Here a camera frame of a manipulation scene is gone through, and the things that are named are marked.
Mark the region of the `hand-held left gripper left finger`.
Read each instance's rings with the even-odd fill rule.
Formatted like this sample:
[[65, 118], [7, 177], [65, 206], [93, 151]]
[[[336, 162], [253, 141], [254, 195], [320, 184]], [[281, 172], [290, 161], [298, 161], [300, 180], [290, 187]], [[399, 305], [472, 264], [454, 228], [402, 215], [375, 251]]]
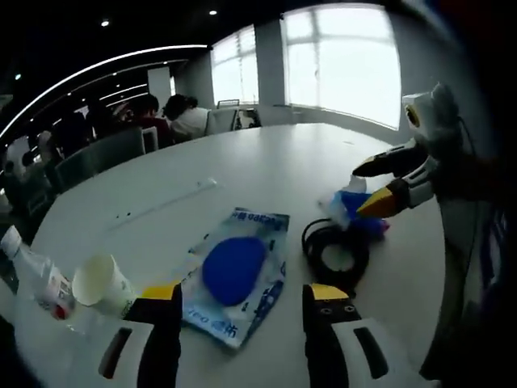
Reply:
[[181, 355], [180, 331], [183, 319], [181, 284], [165, 287], [164, 298], [139, 297], [124, 321], [152, 326], [137, 366], [138, 387], [175, 387]]

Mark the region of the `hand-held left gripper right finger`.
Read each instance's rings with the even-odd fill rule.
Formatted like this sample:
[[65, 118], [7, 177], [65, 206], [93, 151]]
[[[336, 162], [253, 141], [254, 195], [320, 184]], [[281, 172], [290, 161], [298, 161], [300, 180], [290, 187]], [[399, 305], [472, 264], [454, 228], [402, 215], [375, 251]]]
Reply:
[[348, 294], [329, 285], [302, 289], [305, 356], [312, 387], [403, 387], [404, 352]]

